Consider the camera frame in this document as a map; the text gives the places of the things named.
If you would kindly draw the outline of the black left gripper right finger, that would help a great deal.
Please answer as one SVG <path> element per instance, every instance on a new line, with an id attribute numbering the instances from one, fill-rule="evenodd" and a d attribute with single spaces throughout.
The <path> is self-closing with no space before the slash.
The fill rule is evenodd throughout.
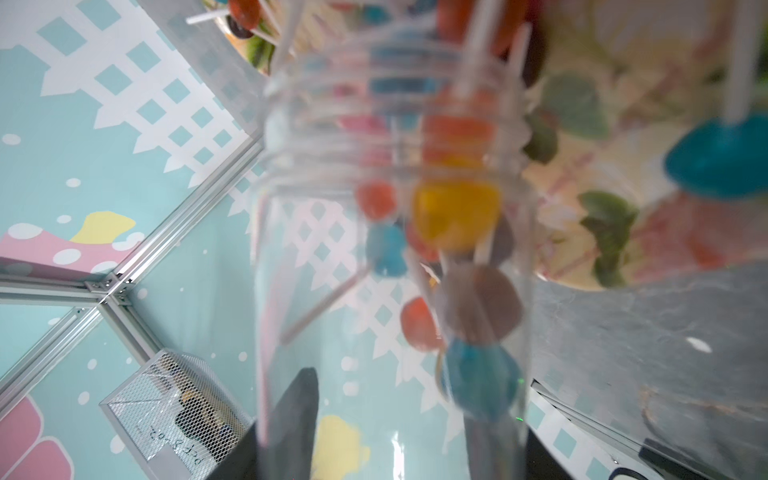
<path id="1" fill-rule="evenodd" d="M 571 480 L 572 477 L 551 455 L 534 431 L 528 429 L 526 442 L 527 480 Z"/>

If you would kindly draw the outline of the clear jar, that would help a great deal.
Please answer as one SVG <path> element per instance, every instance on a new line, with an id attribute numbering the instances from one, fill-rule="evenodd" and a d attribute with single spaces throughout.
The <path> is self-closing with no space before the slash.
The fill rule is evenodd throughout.
<path id="1" fill-rule="evenodd" d="M 281 67 L 255 188 L 257 435 L 298 372 L 309 479 L 522 479 L 535 199 L 513 70 L 422 15 Z"/>

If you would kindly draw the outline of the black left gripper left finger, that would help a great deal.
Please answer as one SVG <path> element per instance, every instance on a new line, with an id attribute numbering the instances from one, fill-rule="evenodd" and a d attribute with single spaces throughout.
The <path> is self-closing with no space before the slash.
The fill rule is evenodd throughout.
<path id="1" fill-rule="evenodd" d="M 319 384 L 313 368 L 301 369 L 264 422 L 268 438 L 254 423 L 210 479 L 309 479 L 312 476 Z"/>

